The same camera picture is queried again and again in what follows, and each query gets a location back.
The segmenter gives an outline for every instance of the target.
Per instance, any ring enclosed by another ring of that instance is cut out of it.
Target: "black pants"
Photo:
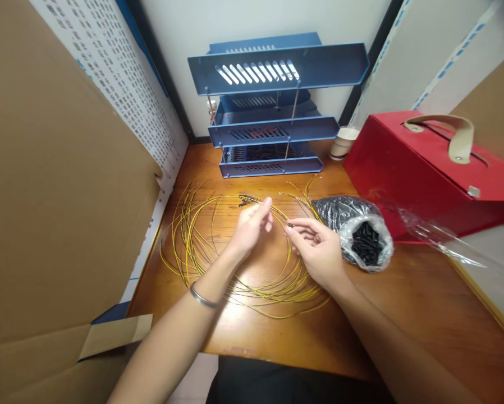
[[[385,403],[382,385],[253,359],[218,357],[206,404]]]

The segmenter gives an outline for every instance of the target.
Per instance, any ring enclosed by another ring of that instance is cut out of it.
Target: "silver bracelet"
[[[190,285],[190,293],[192,293],[192,295],[194,296],[194,299],[198,300],[201,304],[203,304],[207,307],[210,307],[211,309],[217,308],[218,303],[211,302],[211,300],[204,299],[203,297],[198,295],[198,292],[196,292],[196,289],[194,289],[194,283],[196,283],[196,282],[193,282],[192,285]]]

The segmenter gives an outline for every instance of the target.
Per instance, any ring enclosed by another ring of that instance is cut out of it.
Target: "hand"
[[[332,294],[333,287],[352,285],[343,268],[340,236],[315,219],[287,221],[286,235],[299,251],[310,276]]]
[[[236,254],[240,260],[250,255],[252,248],[258,243],[260,233],[268,233],[273,228],[272,204],[273,200],[267,198],[261,204],[242,210],[235,233],[226,247],[227,251]]]

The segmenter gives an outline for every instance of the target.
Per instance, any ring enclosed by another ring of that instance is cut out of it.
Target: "file tray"
[[[357,85],[369,66],[363,43],[321,45],[317,33],[212,44],[188,62],[198,95]]]
[[[220,97],[216,125],[213,123],[208,128],[213,146],[223,148],[336,137],[340,129],[338,122],[332,116],[321,116],[307,90],[299,91],[292,119],[294,102],[294,90]]]
[[[222,149],[219,164],[224,178],[319,172],[323,162],[306,142],[235,146]]]

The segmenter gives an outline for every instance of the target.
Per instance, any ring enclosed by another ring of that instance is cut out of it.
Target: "plastic wrap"
[[[459,261],[466,268],[474,268],[474,271],[477,272],[493,268],[496,275],[504,278],[503,260],[490,256],[481,249],[457,238],[448,229],[425,222],[409,210],[397,208],[397,211],[407,232],[413,237]]]
[[[342,255],[350,264],[358,265],[369,273],[388,267],[394,253],[394,244],[377,206],[363,198],[347,195],[313,200],[312,205],[323,223],[340,235]],[[368,223],[377,233],[371,240],[373,250],[379,251],[377,257],[372,257],[373,264],[370,264],[370,257],[363,258],[362,250],[357,248],[360,247],[358,233],[364,223]]]

